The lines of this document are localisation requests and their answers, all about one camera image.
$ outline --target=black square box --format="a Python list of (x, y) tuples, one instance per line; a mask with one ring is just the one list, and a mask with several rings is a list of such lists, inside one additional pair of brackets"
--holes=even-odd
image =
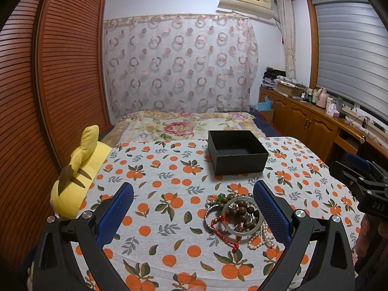
[(262, 172), (269, 156), (249, 130), (209, 130), (208, 150), (216, 175)]

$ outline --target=human hand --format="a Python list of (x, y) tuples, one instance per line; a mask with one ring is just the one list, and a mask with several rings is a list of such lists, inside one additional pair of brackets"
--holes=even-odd
[[(369, 215), (364, 215), (361, 220), (360, 233), (358, 234), (358, 239), (356, 241), (356, 253), (360, 257), (364, 257), (368, 251), (370, 239), (368, 238), (369, 232), (371, 230), (371, 224), (369, 222)], [(388, 239), (388, 221), (383, 221), (379, 225), (379, 234)]]

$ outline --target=beige curtain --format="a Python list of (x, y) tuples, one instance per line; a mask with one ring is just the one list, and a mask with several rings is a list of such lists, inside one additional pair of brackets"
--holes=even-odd
[(259, 52), (247, 18), (139, 16), (108, 20), (104, 29), (105, 86), (116, 118), (248, 110)]
[(279, 8), (280, 23), (286, 53), (286, 75), (292, 79), (295, 71), (295, 19), (291, 0), (276, 0)]

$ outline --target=louvered wardrobe door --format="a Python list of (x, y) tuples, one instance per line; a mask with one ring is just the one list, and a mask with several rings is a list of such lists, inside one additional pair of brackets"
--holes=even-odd
[(21, 0), (0, 32), (0, 258), (13, 268), (52, 214), (50, 190), (60, 172), (42, 130), (33, 85), (40, 1)]
[(102, 80), (105, 0), (46, 0), (37, 51), (41, 104), (62, 165), (85, 127), (109, 124)]

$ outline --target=window blind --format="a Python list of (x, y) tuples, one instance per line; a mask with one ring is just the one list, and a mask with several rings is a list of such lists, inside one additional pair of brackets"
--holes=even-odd
[(313, 0), (318, 86), (388, 120), (388, 32), (367, 0)]

